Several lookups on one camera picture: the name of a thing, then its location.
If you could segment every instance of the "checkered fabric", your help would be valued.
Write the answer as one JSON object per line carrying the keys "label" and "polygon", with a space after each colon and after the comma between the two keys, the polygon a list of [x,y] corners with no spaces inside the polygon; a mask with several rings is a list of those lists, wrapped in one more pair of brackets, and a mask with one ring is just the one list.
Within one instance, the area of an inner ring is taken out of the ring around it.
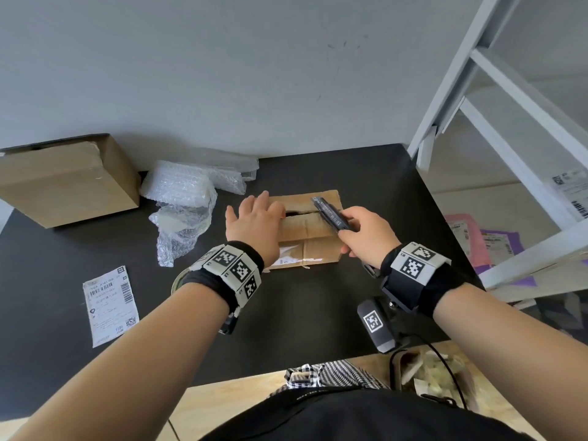
{"label": "checkered fabric", "polygon": [[361,386],[375,390],[390,388],[347,360],[337,360],[316,365],[304,364],[302,367],[289,368],[284,375],[284,379],[286,379],[286,383],[272,393],[271,396],[284,390],[298,388],[349,386]]}

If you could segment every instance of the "left hand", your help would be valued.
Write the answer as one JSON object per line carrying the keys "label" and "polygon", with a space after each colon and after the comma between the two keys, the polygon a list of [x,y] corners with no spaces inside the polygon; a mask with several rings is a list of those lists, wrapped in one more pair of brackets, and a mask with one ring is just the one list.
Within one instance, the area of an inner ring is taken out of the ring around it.
{"label": "left hand", "polygon": [[227,206],[227,241],[238,240],[253,247],[263,258],[265,267],[273,265],[280,256],[277,244],[279,223],[285,217],[284,205],[276,201],[268,207],[269,192],[264,190],[255,198],[245,198],[239,206],[239,218],[233,207]]}

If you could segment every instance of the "forearm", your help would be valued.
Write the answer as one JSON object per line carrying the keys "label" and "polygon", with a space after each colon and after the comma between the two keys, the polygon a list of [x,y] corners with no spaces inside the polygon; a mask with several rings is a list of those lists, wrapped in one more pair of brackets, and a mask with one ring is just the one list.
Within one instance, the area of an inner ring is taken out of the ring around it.
{"label": "forearm", "polygon": [[433,317],[543,436],[588,438],[587,346],[468,284]]}
{"label": "forearm", "polygon": [[15,440],[154,439],[229,313],[188,283],[74,376]]}

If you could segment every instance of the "black shirt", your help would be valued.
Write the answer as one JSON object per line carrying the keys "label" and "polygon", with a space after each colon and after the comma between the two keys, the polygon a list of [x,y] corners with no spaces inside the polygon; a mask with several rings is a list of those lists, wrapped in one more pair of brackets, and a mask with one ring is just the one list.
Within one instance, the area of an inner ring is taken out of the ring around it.
{"label": "black shirt", "polygon": [[415,394],[356,387],[295,389],[235,416],[203,440],[526,440],[496,419]]}

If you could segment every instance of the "purple package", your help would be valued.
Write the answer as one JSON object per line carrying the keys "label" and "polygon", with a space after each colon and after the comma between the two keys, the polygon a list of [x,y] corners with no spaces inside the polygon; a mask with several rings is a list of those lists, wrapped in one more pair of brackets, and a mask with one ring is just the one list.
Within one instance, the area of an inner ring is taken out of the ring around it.
{"label": "purple package", "polygon": [[[478,266],[474,270],[476,274],[480,275],[489,268],[496,266],[503,261],[511,258],[524,251],[523,245],[520,243],[520,236],[518,232],[504,232],[503,230],[487,230],[480,229],[488,254],[490,255],[491,265]],[[511,285],[536,287],[537,282],[531,275],[524,279],[513,281]]]}

